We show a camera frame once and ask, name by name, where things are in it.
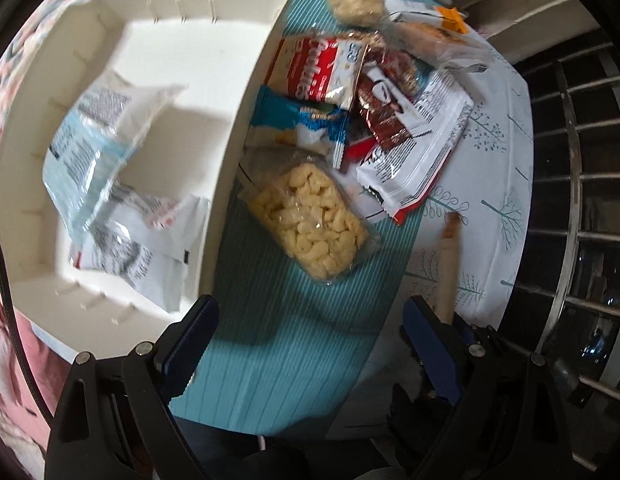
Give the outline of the white printed snack packet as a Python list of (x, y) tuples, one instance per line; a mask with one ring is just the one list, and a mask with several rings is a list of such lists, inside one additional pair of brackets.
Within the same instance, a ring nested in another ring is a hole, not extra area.
[(209, 200), (202, 197), (176, 200), (117, 183), (83, 242), (72, 246), (70, 263), (119, 276), (162, 310), (174, 312), (208, 209)]

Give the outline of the white red-edged snack packet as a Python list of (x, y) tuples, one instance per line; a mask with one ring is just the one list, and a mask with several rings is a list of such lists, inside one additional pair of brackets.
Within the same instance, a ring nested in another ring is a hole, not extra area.
[(397, 224), (428, 196), (461, 137), (474, 101), (451, 72), (434, 70), (415, 108), (424, 124), (388, 153), (376, 141), (357, 167), (357, 182)]

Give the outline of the clear bag yellow puffs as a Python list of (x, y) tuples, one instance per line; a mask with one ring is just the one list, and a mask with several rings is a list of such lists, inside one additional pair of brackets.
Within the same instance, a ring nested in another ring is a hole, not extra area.
[(239, 169), (250, 214), (312, 280), (340, 281), (380, 248), (323, 160), (266, 148), (247, 153)]

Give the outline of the light blue white packet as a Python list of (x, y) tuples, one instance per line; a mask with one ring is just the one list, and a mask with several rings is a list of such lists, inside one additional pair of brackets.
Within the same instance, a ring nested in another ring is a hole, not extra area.
[(48, 146), (42, 179), (73, 243), (83, 242), (114, 180), (185, 89), (135, 86), (104, 70), (68, 110)]

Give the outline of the dark red snack packet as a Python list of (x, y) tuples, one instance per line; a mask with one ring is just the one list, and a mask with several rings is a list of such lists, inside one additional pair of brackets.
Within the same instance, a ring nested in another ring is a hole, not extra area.
[(372, 47), (366, 52), (357, 98), (361, 115), (384, 152), (424, 124), (415, 108), (422, 79), (416, 61), (404, 51)]

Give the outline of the blue white snack packet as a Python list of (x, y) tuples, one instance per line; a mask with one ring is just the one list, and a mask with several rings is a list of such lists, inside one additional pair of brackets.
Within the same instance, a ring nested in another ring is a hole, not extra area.
[(334, 169), (342, 164), (350, 115), (333, 107), (321, 110), (280, 96), (262, 86), (246, 136), (249, 148), (299, 148), (324, 156)]

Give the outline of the red white cookie packet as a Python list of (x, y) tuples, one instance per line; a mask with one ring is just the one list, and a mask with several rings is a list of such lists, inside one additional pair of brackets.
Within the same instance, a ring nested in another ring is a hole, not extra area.
[(352, 38), (283, 38), (264, 84), (290, 99), (351, 110), (367, 49), (365, 41)]

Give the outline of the clear bag brown pastry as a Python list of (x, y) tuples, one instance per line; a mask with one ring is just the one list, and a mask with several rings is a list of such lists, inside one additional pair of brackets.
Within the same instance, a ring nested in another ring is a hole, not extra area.
[(381, 31), (389, 44), (441, 70), (482, 73), (493, 63), (486, 47), (459, 32), (416, 22), (387, 22)]

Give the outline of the rice cracker clear packet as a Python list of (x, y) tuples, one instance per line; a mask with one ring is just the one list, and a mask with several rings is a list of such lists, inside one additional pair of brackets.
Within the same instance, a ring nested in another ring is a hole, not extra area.
[(334, 19), (342, 25), (374, 27), (387, 16), (383, 0), (326, 0)]

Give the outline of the teal striped table runner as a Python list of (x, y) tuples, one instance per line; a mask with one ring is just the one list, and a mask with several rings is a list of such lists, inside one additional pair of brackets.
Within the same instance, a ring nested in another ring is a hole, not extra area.
[(378, 223), (381, 246), (344, 280), (319, 284), (238, 196), (229, 202), (213, 287), (217, 332), (172, 413), (244, 434), (366, 434), (385, 420), (395, 375), (371, 361), (421, 227)]

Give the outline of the white tree-print tablecloth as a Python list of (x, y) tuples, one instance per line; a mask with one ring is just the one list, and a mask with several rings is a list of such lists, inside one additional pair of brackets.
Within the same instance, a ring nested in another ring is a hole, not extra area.
[(528, 228), (530, 100), (526, 82), (503, 58), (463, 81), (475, 107), (424, 205), (403, 226), (381, 222), (381, 251), (325, 289), (331, 336), (311, 339), (313, 379), (296, 405), (295, 436), (372, 434), (386, 419), (394, 385), (417, 393), (421, 376), (399, 336), (401, 310), (413, 295), (436, 298), (438, 237), (449, 210), (464, 221), (456, 310), (482, 326), (502, 321)]

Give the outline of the white plastic organizer bin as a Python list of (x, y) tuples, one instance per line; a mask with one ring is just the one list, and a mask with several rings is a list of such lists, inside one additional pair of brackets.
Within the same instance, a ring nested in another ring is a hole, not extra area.
[(229, 195), (290, 1), (89, 0), (52, 26), (0, 137), (0, 244), (14, 306), (58, 356), (121, 356), (181, 318), (121, 278), (71, 266), (70, 238), (42, 179), (68, 108), (108, 69), (139, 87), (182, 87), (121, 179), (139, 192), (207, 200), (180, 303), (188, 310), (213, 287)]

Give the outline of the white orange snack bar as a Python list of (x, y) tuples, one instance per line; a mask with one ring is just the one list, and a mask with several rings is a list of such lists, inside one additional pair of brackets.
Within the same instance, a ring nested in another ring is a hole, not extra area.
[(411, 0), (383, 0), (383, 2), (392, 21), (428, 24), (462, 35), (470, 32), (464, 15), (456, 8), (431, 6)]

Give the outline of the floral blanket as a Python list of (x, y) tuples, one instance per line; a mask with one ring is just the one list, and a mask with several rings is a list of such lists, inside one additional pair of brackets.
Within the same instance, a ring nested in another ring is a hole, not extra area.
[(70, 6), (89, 0), (44, 0), (25, 21), (0, 57), (0, 136), (25, 72), (52, 26)]

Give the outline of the white office chair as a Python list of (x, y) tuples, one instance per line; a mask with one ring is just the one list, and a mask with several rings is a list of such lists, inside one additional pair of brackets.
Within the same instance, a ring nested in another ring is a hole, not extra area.
[(511, 64), (598, 29), (579, 0), (452, 0)]

